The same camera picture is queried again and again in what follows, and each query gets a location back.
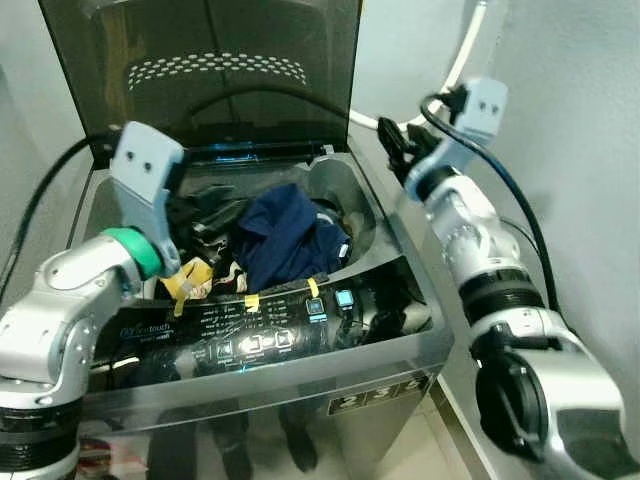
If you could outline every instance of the clothing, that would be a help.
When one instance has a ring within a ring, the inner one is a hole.
[[[260,196],[238,222],[231,244],[248,274],[248,291],[342,268],[349,237],[323,218],[294,184]]]

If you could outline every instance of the washing machine lid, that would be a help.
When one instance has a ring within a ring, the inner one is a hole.
[[[346,145],[360,0],[40,4],[87,133]]]

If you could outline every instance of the blue cloth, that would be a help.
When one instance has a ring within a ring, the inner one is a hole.
[[[313,202],[294,184],[256,197],[232,242],[250,293],[342,267],[340,250],[350,239],[316,215]]]

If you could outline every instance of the white cable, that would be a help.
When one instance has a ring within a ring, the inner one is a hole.
[[[480,31],[480,27],[482,26],[482,21],[484,20],[484,16],[487,13],[487,0],[480,0],[476,3],[476,6],[473,10],[473,15],[471,16],[471,21],[469,22],[469,26],[467,27],[467,33],[462,40],[462,44],[460,45],[460,49],[458,50],[458,55],[456,56],[453,65],[451,66],[451,70],[449,70],[449,74],[440,89],[440,93],[448,91],[451,87],[455,86],[458,83],[460,78],[460,74],[462,73],[462,69],[464,68],[469,55],[471,54],[471,49],[473,48],[473,44],[478,37],[478,32]],[[436,113],[438,109],[442,106],[442,103],[439,100],[434,100],[429,105],[429,111],[431,113]],[[378,128],[378,120],[375,118],[368,117],[360,112],[356,112],[355,110],[349,110],[349,120],[353,123],[361,125],[370,130],[375,130]],[[407,125],[423,125],[426,123],[426,119],[422,115],[418,115],[415,118],[407,122],[402,122],[398,124],[401,132],[407,131]]]

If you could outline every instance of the green ring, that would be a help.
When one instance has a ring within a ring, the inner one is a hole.
[[[107,228],[102,234],[116,239],[131,254],[142,271],[143,280],[162,270],[158,253],[139,231],[133,228]]]

